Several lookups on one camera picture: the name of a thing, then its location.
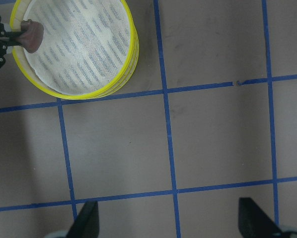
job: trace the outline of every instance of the brown object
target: brown object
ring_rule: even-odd
[[[44,26],[28,19],[21,22],[21,31],[24,33],[15,38],[29,53],[34,53],[40,47],[44,37]]]

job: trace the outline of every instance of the round basket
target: round basket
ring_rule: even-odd
[[[15,46],[13,49],[13,56],[14,59],[22,71],[22,73],[26,76],[26,78],[33,83],[37,88],[44,91],[45,93],[62,98],[62,99],[70,99],[70,100],[83,100],[83,99],[92,99],[92,98],[100,98],[108,96],[117,90],[119,90],[123,85],[126,84],[126,82],[130,79],[132,76],[139,57],[139,39],[138,35],[133,23],[132,15],[130,12],[130,9],[125,2],[125,0],[116,0],[121,3],[121,6],[123,6],[125,13],[127,14],[128,22],[130,25],[130,45],[128,52],[126,54],[126,59],[123,62],[122,68],[119,70],[117,75],[109,79],[109,82],[105,84],[103,87],[96,89],[95,91],[88,92],[88,93],[82,93],[79,95],[71,95],[71,94],[64,94],[59,91],[56,91],[55,89],[51,88],[50,86],[47,86],[46,83],[44,83],[36,74],[35,70],[30,65],[26,54],[24,52],[24,48],[20,46]],[[12,14],[10,18],[10,26],[13,31],[19,31],[20,30],[20,24],[22,20],[24,19],[24,16],[26,14],[26,11],[28,7],[30,6],[32,0],[17,0]]]

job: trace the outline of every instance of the tile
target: tile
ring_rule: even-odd
[[[274,82],[278,177],[297,176],[297,80]]]
[[[140,54],[133,76],[115,94],[161,89],[153,1],[128,0],[127,2],[138,32]]]
[[[71,206],[0,212],[0,238],[37,237],[69,230],[74,222]]]
[[[242,238],[238,230],[240,197],[251,197],[271,219],[274,218],[272,185],[180,194],[178,202],[182,238]]]
[[[0,114],[0,207],[70,200],[57,108]]]
[[[64,106],[76,198],[171,189],[163,96]]]
[[[169,95],[178,188],[272,178],[266,84]]]
[[[0,5],[3,23],[9,23],[14,4]],[[56,99],[40,91],[20,71],[12,54],[4,56],[6,64],[0,69],[0,108],[54,102]]]
[[[278,184],[280,224],[297,231],[297,181]]]
[[[273,76],[297,74],[297,0],[267,0]]]
[[[99,238],[176,237],[171,195],[100,202],[99,220]]]
[[[260,0],[159,1],[169,88],[266,77]]]

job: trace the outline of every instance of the yellow rim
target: yellow rim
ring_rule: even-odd
[[[10,16],[10,27],[14,30],[13,25],[14,25],[14,20],[15,20],[15,16],[18,10],[18,7],[20,5],[22,0],[16,0],[16,3],[14,5],[14,8],[12,10],[11,16]],[[123,77],[124,73],[127,71],[127,69],[129,68],[129,64],[132,60],[133,57],[133,51],[135,48],[135,40],[138,41],[137,37],[136,37],[136,30],[135,30],[135,26],[134,26],[134,22],[133,22],[133,18],[130,12],[130,9],[127,5],[127,3],[125,2],[125,0],[120,0],[120,2],[122,3],[128,19],[129,19],[129,23],[130,23],[130,31],[131,31],[131,42],[130,42],[130,48],[129,48],[129,52],[127,55],[127,58],[125,60],[125,63],[123,65],[123,67],[121,68],[120,72],[114,77],[114,79],[108,83],[107,85],[105,85],[104,87],[92,92],[92,93],[87,93],[87,94],[82,94],[82,95],[66,95],[66,94],[61,94],[58,92],[55,92],[51,89],[45,88],[43,86],[41,86],[39,83],[36,82],[35,79],[33,79],[26,71],[26,69],[23,67],[22,63],[19,60],[19,57],[17,55],[17,52],[15,49],[13,49],[13,56],[14,59],[16,61],[16,64],[18,65],[19,69],[22,71],[22,73],[25,75],[25,77],[32,83],[34,84],[37,88],[39,88],[40,90],[44,91],[45,93],[52,95],[54,97],[58,97],[58,98],[63,98],[63,99],[73,99],[73,100],[79,100],[79,99],[90,99],[90,98],[96,98],[97,96],[101,95],[101,94],[105,94],[107,93],[107,91],[112,88],[113,86],[115,86],[115,84],[121,79],[121,77]]]

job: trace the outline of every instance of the blue grid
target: blue grid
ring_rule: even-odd
[[[14,3],[14,2],[15,2],[15,0],[0,0],[0,4]],[[100,99],[79,100],[79,101],[75,101],[75,100],[74,101],[69,101],[69,100],[62,101],[60,99],[57,99],[56,102],[51,102],[51,103],[41,103],[41,104],[31,104],[31,105],[25,105],[25,106],[0,108],[0,113],[7,113],[7,112],[14,112],[14,111],[21,111],[21,110],[31,110],[31,109],[37,109],[37,108],[48,108],[48,107],[57,107],[58,108],[60,127],[61,127],[62,139],[63,139],[64,154],[65,154],[65,161],[66,161],[66,168],[67,168],[68,184],[69,184],[69,188],[70,188],[70,197],[71,197],[71,199],[68,201],[0,207],[0,212],[71,205],[72,209],[73,209],[73,217],[76,218],[76,216],[77,216],[76,205],[83,204],[87,201],[112,201],[112,200],[120,200],[120,199],[172,195],[173,201],[174,201],[176,233],[177,233],[177,238],[180,238],[181,232],[180,232],[180,219],[179,219],[179,209],[178,209],[178,200],[177,200],[178,194],[271,184],[271,185],[273,185],[273,192],[274,192],[274,212],[275,212],[274,219],[277,224],[279,223],[278,184],[284,183],[284,182],[297,181],[297,177],[291,177],[291,178],[278,178],[277,177],[277,158],[276,158],[276,144],[275,144],[274,106],[273,106],[273,82],[297,79],[297,74],[278,76],[278,77],[272,76],[268,13],[267,13],[266,0],[262,0],[262,11],[263,11],[264,35],[265,35],[265,41],[266,41],[267,78],[251,79],[251,80],[246,80],[244,82],[238,82],[237,84],[240,86],[248,85],[248,84],[257,84],[257,83],[267,83],[268,84],[273,178],[268,179],[268,180],[220,184],[220,185],[203,186],[203,187],[192,187],[192,188],[185,188],[185,189],[177,189],[177,186],[176,186],[176,174],[175,174],[175,163],[174,163],[174,155],[173,155],[168,94],[169,93],[177,93],[177,92],[193,91],[193,90],[231,87],[231,86],[233,86],[233,83],[225,82],[225,83],[218,83],[218,84],[206,84],[206,85],[197,85],[197,86],[168,89],[167,82],[166,82],[165,66],[164,66],[164,55],[163,55],[163,44],[162,44],[162,35],[161,35],[161,27],[160,27],[158,0],[153,0],[153,3],[154,3],[154,12],[155,12],[158,53],[159,53],[159,61],[160,61],[160,69],[161,69],[162,90],[153,90],[153,91],[145,91],[145,92],[138,92],[138,93],[120,94],[120,95],[110,95],[108,97],[100,98]],[[64,120],[64,114],[63,114],[63,105],[79,104],[79,103],[86,103],[86,102],[96,102],[96,101],[106,101],[106,100],[118,100],[118,99],[124,99],[124,98],[136,98],[136,97],[143,97],[143,96],[149,96],[149,95],[163,95],[163,98],[164,98],[165,120],[166,120],[167,136],[168,136],[167,138],[168,138],[168,151],[169,151],[172,190],[125,194],[125,195],[118,195],[118,196],[96,197],[96,198],[87,198],[87,199],[75,199],[74,184],[73,184],[73,178],[72,178],[72,173],[71,173],[70,158],[69,158],[69,151],[68,151],[68,145],[67,145],[65,120]]]

